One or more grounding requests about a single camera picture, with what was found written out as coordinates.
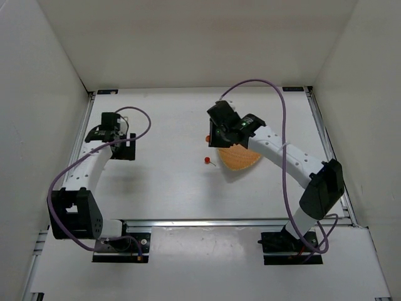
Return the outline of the single fake red cherry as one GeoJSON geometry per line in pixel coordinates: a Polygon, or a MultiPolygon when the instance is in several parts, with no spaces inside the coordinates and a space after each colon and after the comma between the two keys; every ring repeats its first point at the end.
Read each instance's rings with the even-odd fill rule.
{"type": "Polygon", "coordinates": [[[210,158],[210,157],[205,157],[205,158],[204,158],[204,162],[205,162],[206,164],[211,164],[211,165],[213,165],[213,166],[216,166],[216,165],[211,161],[211,158],[210,158]]]}

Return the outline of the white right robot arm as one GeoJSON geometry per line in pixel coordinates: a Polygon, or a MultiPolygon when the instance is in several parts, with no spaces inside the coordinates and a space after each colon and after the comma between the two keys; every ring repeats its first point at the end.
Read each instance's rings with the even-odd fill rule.
{"type": "Polygon", "coordinates": [[[225,100],[216,102],[207,113],[209,147],[241,145],[270,160],[282,169],[284,177],[291,176],[304,189],[299,207],[289,215],[284,233],[295,239],[301,238],[343,196],[343,170],[337,160],[325,162],[285,144],[265,121],[253,114],[240,117],[225,100]]]}

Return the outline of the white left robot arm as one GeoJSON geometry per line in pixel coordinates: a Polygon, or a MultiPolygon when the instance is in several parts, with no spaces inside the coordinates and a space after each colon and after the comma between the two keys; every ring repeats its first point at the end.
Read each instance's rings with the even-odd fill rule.
{"type": "Polygon", "coordinates": [[[115,112],[103,112],[101,124],[85,138],[81,156],[88,156],[73,168],[60,190],[51,193],[53,211],[61,224],[77,239],[96,240],[122,235],[123,223],[104,219],[94,192],[109,160],[135,159],[135,142],[125,142],[136,134],[127,134],[128,126],[115,112]]]}

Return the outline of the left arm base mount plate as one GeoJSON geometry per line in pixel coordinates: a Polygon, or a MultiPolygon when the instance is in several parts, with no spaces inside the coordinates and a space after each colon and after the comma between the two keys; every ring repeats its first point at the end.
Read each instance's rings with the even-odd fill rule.
{"type": "Polygon", "coordinates": [[[93,263],[148,263],[151,246],[151,232],[139,230],[123,233],[117,240],[102,239],[95,243],[93,263]]]}

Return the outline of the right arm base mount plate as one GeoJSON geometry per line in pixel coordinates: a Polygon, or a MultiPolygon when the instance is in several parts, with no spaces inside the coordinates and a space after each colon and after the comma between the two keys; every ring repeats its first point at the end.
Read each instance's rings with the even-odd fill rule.
{"type": "Polygon", "coordinates": [[[264,265],[322,265],[322,256],[291,235],[280,232],[262,232],[258,243],[262,246],[264,265]]]}

